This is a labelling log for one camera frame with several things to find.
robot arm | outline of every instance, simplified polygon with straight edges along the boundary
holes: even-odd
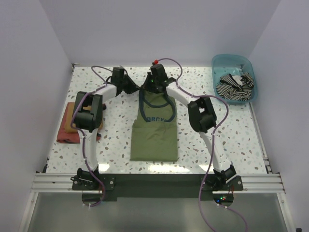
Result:
[[[123,68],[114,68],[111,78],[112,85],[108,84],[105,88],[99,90],[95,95],[89,95],[89,99],[85,102],[86,105],[91,105],[92,108],[97,108],[102,105],[103,102],[117,96],[122,91],[130,94],[137,91],[139,88],[124,74]],[[151,67],[151,73],[148,73],[143,88],[152,92],[165,92],[169,96],[179,100],[183,105],[188,107],[189,120],[192,128],[200,134],[200,137],[204,140],[206,147],[211,154],[212,144],[211,136],[207,135],[207,130],[216,126],[216,114],[213,110],[212,103],[209,98],[192,98],[177,88],[174,78],[167,78],[165,70],[161,64],[156,64]],[[75,105],[79,104],[79,101],[84,92],[79,92]],[[96,134],[98,131],[99,124],[102,121],[102,114],[96,115],[91,112],[83,112],[81,109],[78,112],[75,119],[76,126],[81,128],[86,136],[85,145],[81,144],[81,152],[86,154],[88,164],[92,171],[98,166],[96,156]],[[89,128],[87,125],[94,125],[93,128]],[[79,132],[80,139],[82,141],[83,135]],[[236,176],[236,171],[233,167],[232,162],[225,155],[225,152],[221,146],[221,142],[216,138],[213,154],[213,167],[217,179],[222,183],[226,184]],[[88,171],[87,167],[83,164],[82,170]]]
[[[173,82],[166,87],[167,94],[178,101],[183,105],[187,106],[189,111],[189,120],[192,128],[199,133],[199,136],[204,140],[205,145],[211,154],[212,144],[211,136],[207,133],[207,129],[215,126],[216,115],[214,113],[210,99],[197,100],[193,98],[179,88],[177,88],[176,83]],[[200,112],[200,107],[203,106],[204,110],[208,113],[203,114]],[[234,169],[233,163],[226,156],[225,151],[221,146],[220,139],[217,137],[214,145],[213,153],[213,169],[216,175],[220,178],[220,181],[223,184],[228,183],[236,176],[236,171]]]

striped clothing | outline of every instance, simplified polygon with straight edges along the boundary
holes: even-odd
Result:
[[[216,86],[218,94],[230,100],[250,100],[251,92],[254,87],[253,78],[248,72],[244,73],[241,77],[242,86],[233,79],[231,74],[220,77],[220,84]]]

white wall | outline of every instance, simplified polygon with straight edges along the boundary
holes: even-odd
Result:
[[[0,1],[0,231],[18,231],[70,82],[38,0]]]
[[[40,0],[72,62],[210,64],[249,56],[280,0]]]
[[[282,0],[250,55],[254,104],[270,164],[282,174],[296,226],[309,230],[309,1]]]

glass panel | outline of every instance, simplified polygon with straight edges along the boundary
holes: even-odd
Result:
[[[234,193],[231,208],[241,212],[251,232],[286,232],[276,194]],[[239,216],[202,202],[211,225],[219,232],[244,231]],[[80,193],[40,193],[30,232],[210,232],[197,199],[118,198],[91,209]]]

metal frame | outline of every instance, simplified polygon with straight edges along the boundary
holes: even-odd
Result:
[[[285,226],[289,232],[295,232],[296,226],[294,224],[291,211],[288,207],[286,196],[284,193],[277,193],[279,205],[284,218]]]
[[[66,192],[66,193],[97,193],[97,190],[72,190],[70,178],[76,174],[36,174],[32,192]],[[284,193],[281,176],[279,174],[239,174],[242,179],[243,191],[237,193]]]
[[[270,163],[269,163],[269,159],[268,159],[268,156],[267,156],[267,153],[266,153],[266,149],[265,149],[265,146],[264,146],[264,142],[263,142],[263,139],[262,139],[260,128],[259,128],[258,123],[257,123],[257,119],[256,119],[256,115],[255,115],[252,103],[249,103],[249,109],[250,109],[251,116],[252,116],[252,119],[253,119],[253,124],[254,124],[254,128],[255,128],[255,131],[256,131],[257,139],[259,141],[259,145],[260,145],[260,148],[262,150],[262,155],[263,155],[263,160],[264,160],[266,171],[267,171],[267,173],[272,173],[271,166],[270,166]]]
[[[27,232],[28,231],[28,228],[29,228],[29,225],[30,225],[30,222],[31,222],[31,218],[32,218],[32,215],[33,215],[34,207],[35,207],[35,204],[36,204],[37,199],[38,199],[38,195],[39,195],[38,192],[31,192],[30,193],[30,196],[28,198],[28,202],[27,202],[25,212],[24,212],[23,218],[21,220],[18,232]]]

